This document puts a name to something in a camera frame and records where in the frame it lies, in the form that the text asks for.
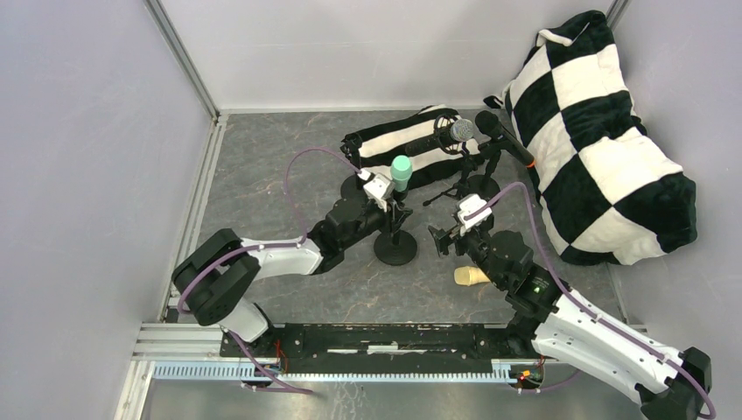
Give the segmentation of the cream beige microphone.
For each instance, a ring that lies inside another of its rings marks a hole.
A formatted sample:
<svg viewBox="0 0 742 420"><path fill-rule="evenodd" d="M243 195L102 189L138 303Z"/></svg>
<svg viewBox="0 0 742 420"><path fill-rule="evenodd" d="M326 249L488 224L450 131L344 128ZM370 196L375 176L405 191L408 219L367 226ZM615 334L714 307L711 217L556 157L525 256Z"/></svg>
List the cream beige microphone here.
<svg viewBox="0 0 742 420"><path fill-rule="evenodd" d="M454 270L454 282L457 285L468 287L475 284L489 283L490 279L483 270L473 266L466 266Z"/></svg>

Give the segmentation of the teal green microphone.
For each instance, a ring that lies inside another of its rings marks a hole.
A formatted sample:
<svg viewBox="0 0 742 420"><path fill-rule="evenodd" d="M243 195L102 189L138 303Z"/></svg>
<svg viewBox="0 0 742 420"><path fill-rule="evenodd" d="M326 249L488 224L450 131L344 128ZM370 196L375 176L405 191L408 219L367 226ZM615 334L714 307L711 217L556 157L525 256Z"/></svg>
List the teal green microphone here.
<svg viewBox="0 0 742 420"><path fill-rule="evenodd" d="M413 174L412 162L408 156L396 156L390 166L390 175L395 184L395 191L404 193Z"/></svg>

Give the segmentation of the black glitter microphone silver head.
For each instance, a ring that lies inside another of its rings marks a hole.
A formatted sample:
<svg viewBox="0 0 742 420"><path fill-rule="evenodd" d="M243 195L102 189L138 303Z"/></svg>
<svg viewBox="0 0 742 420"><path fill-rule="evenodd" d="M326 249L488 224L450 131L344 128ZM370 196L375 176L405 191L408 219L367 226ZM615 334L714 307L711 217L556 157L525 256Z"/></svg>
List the black glitter microphone silver head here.
<svg viewBox="0 0 742 420"><path fill-rule="evenodd" d="M440 149L447 154L456 154L453 147L465 144L473 139L473 133L474 123L462 118L451 124L435 128L431 135L406 144L404 150L409 157L418 156L434 149Z"/></svg>

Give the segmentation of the black microphone orange end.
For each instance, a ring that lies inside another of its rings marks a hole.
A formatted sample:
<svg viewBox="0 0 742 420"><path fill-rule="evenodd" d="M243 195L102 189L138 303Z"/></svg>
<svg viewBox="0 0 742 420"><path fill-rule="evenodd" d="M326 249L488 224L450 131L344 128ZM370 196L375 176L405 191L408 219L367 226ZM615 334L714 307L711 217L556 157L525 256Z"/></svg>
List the black microphone orange end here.
<svg viewBox="0 0 742 420"><path fill-rule="evenodd" d="M527 168L536 164L534 156L501 123L499 117L489 111L480 111L474 119L479 132L492 139L500 149L509 152Z"/></svg>

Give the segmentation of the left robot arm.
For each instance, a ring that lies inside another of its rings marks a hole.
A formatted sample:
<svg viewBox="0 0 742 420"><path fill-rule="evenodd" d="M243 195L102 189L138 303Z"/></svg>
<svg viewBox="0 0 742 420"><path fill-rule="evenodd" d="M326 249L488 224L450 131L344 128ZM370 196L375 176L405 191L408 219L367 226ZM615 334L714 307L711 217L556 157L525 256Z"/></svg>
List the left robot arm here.
<svg viewBox="0 0 742 420"><path fill-rule="evenodd" d="M412 215L390 199L381 208L372 199L339 199L306 237L256 241L231 228L209 237L171 274L180 294L178 309L201 326L217 325L251 343L270 329L270 321L246 294L255 280L286 275L314 276L334 269L353 245L372 234L388 239L402 232Z"/></svg>

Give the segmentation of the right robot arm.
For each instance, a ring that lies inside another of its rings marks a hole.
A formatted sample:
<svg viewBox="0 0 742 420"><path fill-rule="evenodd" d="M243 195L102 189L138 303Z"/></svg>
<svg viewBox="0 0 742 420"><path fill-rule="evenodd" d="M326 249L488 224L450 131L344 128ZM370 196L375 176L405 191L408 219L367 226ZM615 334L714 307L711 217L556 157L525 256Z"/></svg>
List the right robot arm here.
<svg viewBox="0 0 742 420"><path fill-rule="evenodd" d="M505 292L515 310L508 329L526 347L617 389L647 419L711 418L711 359L703 351L662 344L599 309L535 263L519 233L428 230L440 256L451 249L468 256Z"/></svg>

